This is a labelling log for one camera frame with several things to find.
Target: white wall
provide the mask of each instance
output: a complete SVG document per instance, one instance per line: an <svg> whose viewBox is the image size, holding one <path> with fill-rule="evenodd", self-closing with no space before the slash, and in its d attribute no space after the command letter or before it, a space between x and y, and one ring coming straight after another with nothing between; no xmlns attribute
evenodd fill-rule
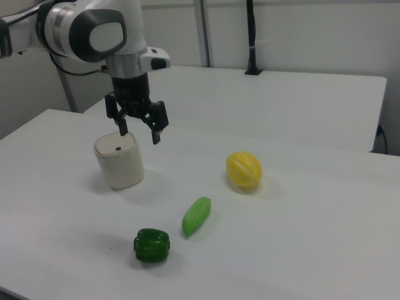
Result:
<svg viewBox="0 0 400 300"><path fill-rule="evenodd" d="M20 9L21 1L1 0L0 16ZM0 139L47 108L69 110L48 54L29 50L22 56L0 59Z"/></svg>
<svg viewBox="0 0 400 300"><path fill-rule="evenodd" d="M147 45L166 50L175 66L202 66L193 0L143 0L142 7ZM104 62L86 64L62 59L62 64L69 71L86 72L99 68ZM113 90L111 78L104 74L66 77L79 112Z"/></svg>
<svg viewBox="0 0 400 300"><path fill-rule="evenodd" d="M209 0L211 61L217 68L246 69L246 7L231 2ZM387 78L381 124L389 153L400 155L400 3L257 4L254 13L256 40L272 40L256 49L263 69ZM383 151L380 138L376 150Z"/></svg>

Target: toy pepper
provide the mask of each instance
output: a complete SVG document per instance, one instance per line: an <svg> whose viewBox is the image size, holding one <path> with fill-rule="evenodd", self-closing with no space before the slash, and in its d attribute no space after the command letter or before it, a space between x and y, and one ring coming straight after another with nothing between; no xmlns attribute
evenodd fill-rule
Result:
<svg viewBox="0 0 400 300"><path fill-rule="evenodd" d="M133 249L138 261L144 263L163 261L169 251L168 233L153 228L141 229L133 241Z"/></svg>

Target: black cable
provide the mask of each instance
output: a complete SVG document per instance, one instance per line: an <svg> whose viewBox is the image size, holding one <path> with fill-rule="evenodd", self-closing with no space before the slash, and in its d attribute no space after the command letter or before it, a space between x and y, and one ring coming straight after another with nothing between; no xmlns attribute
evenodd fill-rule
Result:
<svg viewBox="0 0 400 300"><path fill-rule="evenodd" d="M30 16L33 16L34 14L36 14L38 12L38 10L39 10L39 8L36 8L36 9L30 11L29 13L21 16L21 17L17 17L16 19L13 19L13 20L7 22L7 25L8 26L13 25L15 23L18 23L19 21L22 21L23 19L26 19L26 18L28 18Z"/></svg>
<svg viewBox="0 0 400 300"><path fill-rule="evenodd" d="M383 131L383 127L381 128L381 132L382 132L382 135L383 135L383 140L385 142L385 154L387 154L388 153L388 144L386 142L386 135L385 135L385 132Z"/></svg>
<svg viewBox="0 0 400 300"><path fill-rule="evenodd" d="M57 67L57 69L59 69L60 71L68 74L68 75L72 75L72 76L87 76L87 75L91 75L91 74L95 74L95 73L104 73L107 74L106 70L94 70L94 71L90 71L90 72L86 72L86 73L73 73L73 72L69 72L65 69L63 69L54 59L53 55L51 53L49 53L50 58L52 63Z"/></svg>

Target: white cup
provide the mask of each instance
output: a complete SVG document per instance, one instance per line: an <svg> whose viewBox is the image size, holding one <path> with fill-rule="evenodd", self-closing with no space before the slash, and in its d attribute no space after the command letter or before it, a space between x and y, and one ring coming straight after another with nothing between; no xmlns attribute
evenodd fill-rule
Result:
<svg viewBox="0 0 400 300"><path fill-rule="evenodd" d="M130 132L121 136L114 132L94 143L94 153L107 183L122 189L138 183L144 177L139 144Z"/></svg>

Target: black stand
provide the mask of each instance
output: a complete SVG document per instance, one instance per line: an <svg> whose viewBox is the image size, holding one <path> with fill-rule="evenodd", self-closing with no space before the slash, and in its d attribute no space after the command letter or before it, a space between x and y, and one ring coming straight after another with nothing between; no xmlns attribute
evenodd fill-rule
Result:
<svg viewBox="0 0 400 300"><path fill-rule="evenodd" d="M246 0L247 5L247 26L249 29L249 63L246 75L258 75L263 70L258 69L256 64L256 19L253 12L253 0Z"/></svg>

